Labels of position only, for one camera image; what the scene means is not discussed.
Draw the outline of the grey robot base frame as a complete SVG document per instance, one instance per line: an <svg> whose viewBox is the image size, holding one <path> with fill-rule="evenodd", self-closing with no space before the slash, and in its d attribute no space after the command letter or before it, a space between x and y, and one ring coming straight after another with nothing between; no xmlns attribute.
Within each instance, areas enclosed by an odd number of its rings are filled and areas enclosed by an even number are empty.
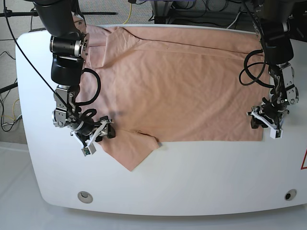
<svg viewBox="0 0 307 230"><path fill-rule="evenodd" d="M167 24L176 17L193 18L195 0L150 0L152 16L148 20L154 24Z"/></svg>

